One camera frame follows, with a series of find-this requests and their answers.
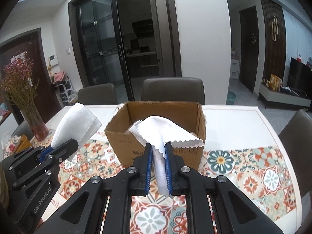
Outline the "white zigzag-edged cloth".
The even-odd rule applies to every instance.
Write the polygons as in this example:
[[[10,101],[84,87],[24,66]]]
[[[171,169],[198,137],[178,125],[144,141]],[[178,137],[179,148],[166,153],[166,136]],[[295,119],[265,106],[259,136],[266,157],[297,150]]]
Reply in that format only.
[[[194,136],[171,120],[160,116],[149,116],[136,121],[129,129],[143,146],[152,146],[152,159],[158,192],[165,197],[170,193],[167,186],[165,160],[165,144],[170,143],[173,148],[196,148],[204,146],[202,139]]]

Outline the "golden box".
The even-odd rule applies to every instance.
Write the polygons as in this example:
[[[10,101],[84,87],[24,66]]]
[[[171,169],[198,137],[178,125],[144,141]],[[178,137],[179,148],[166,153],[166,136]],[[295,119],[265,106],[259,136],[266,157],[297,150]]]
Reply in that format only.
[[[20,142],[19,146],[17,147],[15,154],[19,153],[20,151],[23,151],[23,150],[25,150],[31,146],[32,146],[32,144],[30,143],[28,138],[25,135],[22,135],[21,142]]]

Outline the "colourful patterned table runner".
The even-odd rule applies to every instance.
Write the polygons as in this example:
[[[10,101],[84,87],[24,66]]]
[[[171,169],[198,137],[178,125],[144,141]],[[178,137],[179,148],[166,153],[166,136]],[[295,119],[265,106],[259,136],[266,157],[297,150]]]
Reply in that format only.
[[[60,165],[60,188],[47,207],[47,220],[92,176],[109,178],[123,169],[104,133],[94,135],[71,161]],[[202,175],[225,175],[284,233],[297,229],[298,207],[293,180],[276,146],[242,150],[204,150],[198,168]],[[186,233],[184,196],[161,195],[155,178],[145,197],[133,197],[131,233]]]

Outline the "white shelf rack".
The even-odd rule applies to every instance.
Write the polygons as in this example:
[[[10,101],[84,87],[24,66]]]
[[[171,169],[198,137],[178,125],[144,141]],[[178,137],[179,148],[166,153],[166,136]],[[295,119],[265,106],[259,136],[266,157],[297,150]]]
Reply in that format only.
[[[78,99],[78,91],[74,90],[71,80],[64,71],[55,72],[50,76],[58,101],[64,106],[71,106]]]

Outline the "glass vase with dried flowers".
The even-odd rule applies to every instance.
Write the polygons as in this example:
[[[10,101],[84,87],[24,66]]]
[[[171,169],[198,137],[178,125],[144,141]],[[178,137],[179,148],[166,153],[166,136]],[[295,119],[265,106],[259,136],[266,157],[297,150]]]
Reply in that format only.
[[[33,60],[26,53],[14,58],[3,69],[1,88],[10,102],[19,108],[36,140],[41,142],[49,130],[34,103],[39,81],[32,81],[33,66]]]

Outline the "grey chair left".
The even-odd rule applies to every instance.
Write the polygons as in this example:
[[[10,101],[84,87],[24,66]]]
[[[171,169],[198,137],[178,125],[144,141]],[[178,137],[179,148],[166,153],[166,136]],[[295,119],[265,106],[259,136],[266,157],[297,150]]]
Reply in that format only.
[[[112,83],[82,88],[78,91],[78,103],[84,105],[116,105],[117,97]]]

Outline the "white intercom panel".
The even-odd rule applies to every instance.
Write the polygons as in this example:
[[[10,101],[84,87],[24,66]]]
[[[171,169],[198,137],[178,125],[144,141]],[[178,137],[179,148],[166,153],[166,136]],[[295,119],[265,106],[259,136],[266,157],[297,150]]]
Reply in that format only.
[[[53,54],[52,56],[49,56],[49,63],[50,66],[56,66],[59,64],[58,58],[56,54]]]

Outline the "grey chair right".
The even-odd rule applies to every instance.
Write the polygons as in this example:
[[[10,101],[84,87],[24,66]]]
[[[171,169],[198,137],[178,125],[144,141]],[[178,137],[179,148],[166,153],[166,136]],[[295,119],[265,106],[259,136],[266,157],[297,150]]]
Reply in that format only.
[[[297,178],[302,203],[302,225],[311,227],[311,117],[297,111],[279,134]]]

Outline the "brown cardboard box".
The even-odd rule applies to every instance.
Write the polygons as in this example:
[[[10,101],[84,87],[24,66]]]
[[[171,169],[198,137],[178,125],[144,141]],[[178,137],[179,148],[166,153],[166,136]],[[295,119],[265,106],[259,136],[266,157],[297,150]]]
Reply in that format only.
[[[105,134],[118,160],[123,166],[131,166],[136,157],[144,154],[142,145],[127,130],[138,120],[149,116],[170,119],[203,141],[206,124],[201,104],[183,101],[130,101],[117,112],[105,128]]]

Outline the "teal waste bin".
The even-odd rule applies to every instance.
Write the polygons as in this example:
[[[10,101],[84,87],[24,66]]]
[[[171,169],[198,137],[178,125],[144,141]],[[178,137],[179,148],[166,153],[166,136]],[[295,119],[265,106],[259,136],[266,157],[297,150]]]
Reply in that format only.
[[[229,91],[227,93],[226,104],[227,105],[234,105],[235,100],[236,100],[236,94],[234,94],[233,92]]]

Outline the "low tv cabinet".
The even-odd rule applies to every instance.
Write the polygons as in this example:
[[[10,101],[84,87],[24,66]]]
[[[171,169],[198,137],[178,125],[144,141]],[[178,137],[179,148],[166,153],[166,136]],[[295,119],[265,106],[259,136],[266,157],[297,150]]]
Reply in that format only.
[[[262,101],[265,109],[309,109],[311,105],[308,98],[273,91],[264,84],[260,85],[258,100]]]

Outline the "grey chair behind table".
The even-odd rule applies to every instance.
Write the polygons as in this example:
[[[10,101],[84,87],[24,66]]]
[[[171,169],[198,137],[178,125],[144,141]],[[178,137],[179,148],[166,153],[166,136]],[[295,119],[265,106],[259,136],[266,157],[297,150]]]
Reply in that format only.
[[[204,84],[198,78],[165,77],[145,79],[142,101],[188,101],[205,105]]]

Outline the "glass sliding door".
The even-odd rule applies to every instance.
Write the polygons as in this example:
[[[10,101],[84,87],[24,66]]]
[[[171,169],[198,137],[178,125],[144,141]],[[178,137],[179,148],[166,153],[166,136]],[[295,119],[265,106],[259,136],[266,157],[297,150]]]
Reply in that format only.
[[[72,0],[68,12],[80,94],[108,86],[100,103],[134,101],[145,79],[182,75],[174,0]]]

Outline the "black television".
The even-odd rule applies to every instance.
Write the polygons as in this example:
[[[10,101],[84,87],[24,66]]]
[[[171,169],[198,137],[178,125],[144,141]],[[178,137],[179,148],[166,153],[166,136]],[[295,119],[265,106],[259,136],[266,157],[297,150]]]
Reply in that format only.
[[[304,91],[311,97],[311,68],[291,58],[287,86]]]

